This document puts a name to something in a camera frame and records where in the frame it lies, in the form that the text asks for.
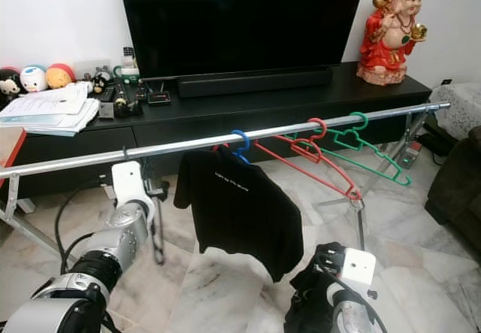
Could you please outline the dark navy garment yellow logo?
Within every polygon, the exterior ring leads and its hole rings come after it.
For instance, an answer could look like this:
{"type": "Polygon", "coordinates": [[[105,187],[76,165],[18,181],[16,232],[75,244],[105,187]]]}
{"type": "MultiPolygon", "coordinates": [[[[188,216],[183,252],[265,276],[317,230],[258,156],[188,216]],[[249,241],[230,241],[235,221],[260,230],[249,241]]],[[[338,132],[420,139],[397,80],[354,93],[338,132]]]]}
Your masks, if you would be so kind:
{"type": "Polygon", "coordinates": [[[334,284],[334,279],[320,271],[316,264],[343,252],[343,248],[337,241],[320,244],[308,267],[291,280],[295,294],[285,315],[284,333],[331,333],[332,305],[328,302],[327,288],[334,284]]]}

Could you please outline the red laughing Buddha statue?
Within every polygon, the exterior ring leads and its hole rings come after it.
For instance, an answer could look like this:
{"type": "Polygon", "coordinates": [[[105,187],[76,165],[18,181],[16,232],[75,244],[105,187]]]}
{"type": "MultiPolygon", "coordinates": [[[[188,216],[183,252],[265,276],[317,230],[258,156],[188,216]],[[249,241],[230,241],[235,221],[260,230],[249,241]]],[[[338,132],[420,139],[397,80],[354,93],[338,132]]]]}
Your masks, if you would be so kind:
{"type": "Polygon", "coordinates": [[[416,22],[422,0],[372,0],[375,7],[365,20],[364,40],[356,75],[367,83],[401,83],[407,74],[406,58],[428,28],[416,22]]]}

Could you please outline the round black toy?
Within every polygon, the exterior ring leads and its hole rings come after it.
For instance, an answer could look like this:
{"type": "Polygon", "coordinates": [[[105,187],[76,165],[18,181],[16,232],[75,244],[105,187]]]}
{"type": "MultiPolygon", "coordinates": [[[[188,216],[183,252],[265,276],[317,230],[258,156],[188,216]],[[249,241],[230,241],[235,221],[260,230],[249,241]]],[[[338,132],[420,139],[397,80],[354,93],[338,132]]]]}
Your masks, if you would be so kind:
{"type": "Polygon", "coordinates": [[[0,69],[0,90],[4,95],[18,96],[26,90],[20,81],[20,73],[15,68],[0,69]]]}

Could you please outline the red plastic hanger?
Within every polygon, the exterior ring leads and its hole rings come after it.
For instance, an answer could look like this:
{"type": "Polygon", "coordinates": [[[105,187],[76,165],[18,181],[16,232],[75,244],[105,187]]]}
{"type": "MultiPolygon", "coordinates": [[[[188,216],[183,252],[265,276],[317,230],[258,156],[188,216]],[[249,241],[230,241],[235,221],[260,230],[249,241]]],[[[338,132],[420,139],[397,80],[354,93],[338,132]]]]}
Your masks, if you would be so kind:
{"type": "Polygon", "coordinates": [[[346,188],[341,189],[338,185],[334,185],[334,183],[327,181],[325,178],[312,174],[312,172],[300,167],[300,165],[293,164],[293,162],[286,160],[278,153],[269,150],[267,147],[265,147],[265,145],[262,145],[259,140],[254,140],[253,145],[254,147],[257,147],[258,150],[261,150],[272,158],[275,158],[275,160],[284,162],[284,164],[296,169],[296,171],[301,172],[303,175],[315,180],[317,183],[333,189],[334,192],[339,193],[339,195],[342,195],[349,201],[361,201],[363,198],[361,197],[361,193],[358,192],[357,186],[353,179],[342,168],[338,167],[333,161],[324,156],[320,146],[316,143],[317,140],[325,137],[328,131],[326,123],[324,123],[324,121],[321,119],[309,119],[308,121],[309,123],[319,124],[319,132],[313,133],[312,136],[309,136],[308,138],[287,138],[286,136],[274,136],[274,138],[277,138],[277,140],[288,144],[289,150],[305,158],[308,162],[312,162],[314,165],[326,165],[328,168],[333,168],[334,171],[336,171],[337,174],[343,178],[343,181],[346,182],[346,188]]]}

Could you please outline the black T-shirt white print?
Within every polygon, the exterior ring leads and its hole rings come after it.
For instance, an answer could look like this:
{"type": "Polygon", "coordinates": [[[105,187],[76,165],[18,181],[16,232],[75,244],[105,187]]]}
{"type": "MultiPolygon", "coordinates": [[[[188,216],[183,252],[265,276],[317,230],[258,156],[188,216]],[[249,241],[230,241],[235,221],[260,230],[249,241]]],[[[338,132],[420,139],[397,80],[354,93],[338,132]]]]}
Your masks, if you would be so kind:
{"type": "Polygon", "coordinates": [[[200,251],[250,255],[275,283],[304,254],[299,206],[261,167],[225,150],[183,154],[173,204],[192,212],[200,251]]]}

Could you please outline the green plastic hanger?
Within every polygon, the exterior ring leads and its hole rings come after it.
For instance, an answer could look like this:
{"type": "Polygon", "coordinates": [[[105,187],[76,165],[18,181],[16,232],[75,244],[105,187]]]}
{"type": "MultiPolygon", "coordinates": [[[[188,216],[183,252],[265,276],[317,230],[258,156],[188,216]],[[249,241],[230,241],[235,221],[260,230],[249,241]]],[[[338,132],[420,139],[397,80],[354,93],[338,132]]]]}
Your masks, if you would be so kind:
{"type": "Polygon", "coordinates": [[[384,162],[388,162],[391,167],[394,168],[394,174],[393,175],[387,175],[385,174],[384,171],[382,171],[382,168],[371,168],[368,167],[367,165],[363,165],[360,162],[357,162],[355,160],[352,160],[351,158],[348,158],[346,156],[340,155],[337,152],[332,152],[329,150],[326,150],[327,153],[333,154],[334,157],[340,158],[340,160],[344,160],[347,162],[350,162],[352,165],[356,165],[358,168],[363,168],[366,171],[369,171],[371,174],[375,174],[379,177],[388,179],[389,181],[394,182],[395,184],[398,184],[400,186],[409,186],[412,184],[412,179],[409,178],[409,176],[405,176],[404,180],[401,181],[400,178],[402,178],[402,174],[404,172],[404,168],[401,167],[401,165],[398,164],[398,162],[395,161],[395,158],[392,158],[391,156],[388,156],[381,150],[379,150],[378,147],[375,147],[374,144],[368,143],[367,141],[364,140],[364,138],[361,137],[361,135],[358,133],[358,131],[365,129],[365,127],[368,126],[368,123],[370,123],[370,120],[368,119],[365,114],[361,112],[352,112],[352,116],[357,116],[361,117],[362,119],[362,124],[360,126],[356,127],[351,127],[347,128],[347,130],[339,131],[339,130],[334,130],[334,129],[328,129],[327,133],[333,134],[333,143],[334,144],[339,144],[341,147],[345,147],[348,150],[354,150],[354,151],[362,151],[365,148],[370,148],[372,151],[374,151],[375,155],[381,158],[384,162]]]}

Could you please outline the large black television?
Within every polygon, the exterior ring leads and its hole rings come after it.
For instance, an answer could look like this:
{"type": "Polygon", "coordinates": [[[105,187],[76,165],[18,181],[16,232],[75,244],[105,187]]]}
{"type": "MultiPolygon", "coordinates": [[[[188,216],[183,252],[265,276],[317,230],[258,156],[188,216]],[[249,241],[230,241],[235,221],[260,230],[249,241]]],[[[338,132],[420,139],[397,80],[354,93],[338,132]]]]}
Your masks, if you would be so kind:
{"type": "Polygon", "coordinates": [[[123,0],[144,77],[337,64],[358,0],[123,0]]]}

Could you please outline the black TV console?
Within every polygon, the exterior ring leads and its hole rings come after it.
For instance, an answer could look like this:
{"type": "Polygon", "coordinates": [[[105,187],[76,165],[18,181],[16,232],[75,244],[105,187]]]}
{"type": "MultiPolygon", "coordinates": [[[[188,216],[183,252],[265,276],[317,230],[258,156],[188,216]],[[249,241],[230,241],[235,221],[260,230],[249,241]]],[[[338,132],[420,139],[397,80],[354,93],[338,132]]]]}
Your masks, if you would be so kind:
{"type": "MultiPolygon", "coordinates": [[[[14,165],[223,136],[236,129],[250,132],[291,126],[313,117],[334,119],[351,112],[370,113],[420,105],[428,102],[431,94],[429,86],[410,76],[395,85],[371,85],[356,76],[356,62],[344,62],[333,66],[331,71],[333,76],[326,86],[187,99],[173,95],[170,104],[147,105],[140,116],[95,119],[73,137],[28,133],[14,165]]],[[[361,136],[372,144],[394,143],[404,134],[406,121],[405,114],[371,121],[361,136]]],[[[18,195],[41,198],[52,193],[67,193],[100,174],[109,174],[111,164],[22,176],[18,195]]]]}

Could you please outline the blue plastic hanger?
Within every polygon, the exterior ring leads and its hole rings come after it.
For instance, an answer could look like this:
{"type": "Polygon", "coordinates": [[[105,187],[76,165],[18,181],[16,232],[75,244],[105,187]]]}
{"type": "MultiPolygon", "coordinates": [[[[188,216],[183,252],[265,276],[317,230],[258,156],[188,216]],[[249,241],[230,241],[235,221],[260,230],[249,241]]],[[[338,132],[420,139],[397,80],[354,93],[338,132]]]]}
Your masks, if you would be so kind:
{"type": "Polygon", "coordinates": [[[250,165],[250,161],[248,160],[247,157],[245,157],[245,154],[247,154],[248,150],[250,150],[250,147],[251,147],[250,137],[248,137],[247,134],[244,133],[244,131],[237,130],[237,129],[231,130],[231,133],[233,135],[237,135],[243,138],[243,143],[244,143],[242,147],[238,147],[236,150],[234,150],[232,154],[236,156],[238,160],[241,160],[242,162],[244,162],[244,164],[250,165]]]}

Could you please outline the white paper stack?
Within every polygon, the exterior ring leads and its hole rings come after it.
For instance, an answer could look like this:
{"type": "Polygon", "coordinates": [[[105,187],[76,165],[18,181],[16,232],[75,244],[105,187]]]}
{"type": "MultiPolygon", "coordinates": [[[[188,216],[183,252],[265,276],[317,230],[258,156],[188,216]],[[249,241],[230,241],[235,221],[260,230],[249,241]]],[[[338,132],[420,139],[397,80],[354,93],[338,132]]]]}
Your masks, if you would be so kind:
{"type": "Polygon", "coordinates": [[[34,134],[75,136],[98,114],[100,101],[87,96],[88,83],[30,92],[17,97],[0,114],[0,127],[21,127],[34,134]]]}

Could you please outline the side table white lace cloth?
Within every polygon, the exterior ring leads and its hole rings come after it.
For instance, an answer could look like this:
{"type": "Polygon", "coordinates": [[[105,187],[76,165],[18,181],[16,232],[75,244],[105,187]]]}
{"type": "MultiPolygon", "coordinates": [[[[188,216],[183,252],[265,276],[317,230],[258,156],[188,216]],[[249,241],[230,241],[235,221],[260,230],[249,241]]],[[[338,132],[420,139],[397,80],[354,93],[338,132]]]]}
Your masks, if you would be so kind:
{"type": "Polygon", "coordinates": [[[450,102],[451,106],[436,113],[437,124],[454,137],[466,138],[470,131],[481,126],[481,83],[447,83],[433,89],[432,103],[450,102]]]}

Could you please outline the dark brown sofa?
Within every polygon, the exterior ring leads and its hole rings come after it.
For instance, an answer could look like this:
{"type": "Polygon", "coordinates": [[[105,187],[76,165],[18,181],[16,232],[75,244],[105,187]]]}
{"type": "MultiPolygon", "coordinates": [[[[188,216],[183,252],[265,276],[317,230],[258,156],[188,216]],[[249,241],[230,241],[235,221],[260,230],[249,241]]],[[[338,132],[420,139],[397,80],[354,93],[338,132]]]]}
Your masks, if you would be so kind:
{"type": "Polygon", "coordinates": [[[424,204],[439,224],[450,224],[481,253],[481,126],[458,141],[437,172],[424,204]]]}

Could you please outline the black and white panda toy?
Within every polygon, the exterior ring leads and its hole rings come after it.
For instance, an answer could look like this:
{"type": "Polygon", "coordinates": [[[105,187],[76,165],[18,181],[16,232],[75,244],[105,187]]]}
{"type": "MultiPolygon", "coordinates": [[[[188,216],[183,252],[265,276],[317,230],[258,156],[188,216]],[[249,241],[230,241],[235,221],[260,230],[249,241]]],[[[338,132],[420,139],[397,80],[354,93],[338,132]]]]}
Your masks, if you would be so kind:
{"type": "Polygon", "coordinates": [[[92,76],[92,92],[94,95],[103,95],[110,82],[111,73],[109,71],[95,72],[92,76]]]}

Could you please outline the black remote control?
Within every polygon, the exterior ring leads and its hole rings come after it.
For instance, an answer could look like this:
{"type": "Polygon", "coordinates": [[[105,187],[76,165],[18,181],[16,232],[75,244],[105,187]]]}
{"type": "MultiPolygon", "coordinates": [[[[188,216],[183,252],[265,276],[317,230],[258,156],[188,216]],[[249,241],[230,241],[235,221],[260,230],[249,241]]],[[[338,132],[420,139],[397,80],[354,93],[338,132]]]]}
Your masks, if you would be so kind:
{"type": "Polygon", "coordinates": [[[135,117],[142,114],[142,106],[135,98],[135,93],[137,93],[137,89],[130,83],[116,84],[116,99],[114,99],[113,103],[113,112],[117,119],[135,117]]]}

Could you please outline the round orange toy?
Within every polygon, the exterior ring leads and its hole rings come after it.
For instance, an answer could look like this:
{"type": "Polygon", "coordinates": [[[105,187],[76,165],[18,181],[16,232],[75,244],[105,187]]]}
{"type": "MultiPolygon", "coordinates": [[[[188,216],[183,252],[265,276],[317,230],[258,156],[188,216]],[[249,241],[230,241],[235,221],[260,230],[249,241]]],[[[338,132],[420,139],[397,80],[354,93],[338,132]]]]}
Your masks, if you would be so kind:
{"type": "Polygon", "coordinates": [[[49,89],[65,88],[65,86],[75,82],[74,71],[66,64],[48,66],[45,78],[49,89]]]}

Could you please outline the green and white mug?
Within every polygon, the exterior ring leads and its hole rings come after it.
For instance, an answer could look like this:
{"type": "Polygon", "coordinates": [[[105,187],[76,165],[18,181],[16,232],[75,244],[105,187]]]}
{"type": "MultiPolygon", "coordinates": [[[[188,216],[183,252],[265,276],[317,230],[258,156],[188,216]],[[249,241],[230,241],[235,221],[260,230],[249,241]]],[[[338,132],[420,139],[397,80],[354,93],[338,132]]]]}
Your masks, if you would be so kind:
{"type": "Polygon", "coordinates": [[[141,79],[140,69],[135,66],[116,65],[113,74],[118,83],[138,83],[141,79]]]}

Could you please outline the black set-top box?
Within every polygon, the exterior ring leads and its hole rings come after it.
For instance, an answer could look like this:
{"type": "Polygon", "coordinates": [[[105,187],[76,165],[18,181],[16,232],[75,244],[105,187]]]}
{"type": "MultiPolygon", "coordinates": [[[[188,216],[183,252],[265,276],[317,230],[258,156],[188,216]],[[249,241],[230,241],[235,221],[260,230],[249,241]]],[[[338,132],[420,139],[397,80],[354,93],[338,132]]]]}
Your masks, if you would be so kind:
{"type": "Polygon", "coordinates": [[[161,90],[160,88],[148,88],[148,105],[169,105],[171,102],[171,94],[168,90],[161,90]]]}

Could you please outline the black soundbar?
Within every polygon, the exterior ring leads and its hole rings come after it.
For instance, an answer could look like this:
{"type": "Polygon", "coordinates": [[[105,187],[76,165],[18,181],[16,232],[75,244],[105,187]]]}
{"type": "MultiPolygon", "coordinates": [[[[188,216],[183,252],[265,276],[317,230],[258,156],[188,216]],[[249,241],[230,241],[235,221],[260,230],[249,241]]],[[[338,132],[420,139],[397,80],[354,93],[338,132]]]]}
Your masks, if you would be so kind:
{"type": "Polygon", "coordinates": [[[178,95],[183,98],[215,95],[237,95],[261,90],[309,88],[325,86],[331,82],[333,71],[329,66],[281,68],[270,71],[239,71],[207,73],[177,79],[178,95]]]}

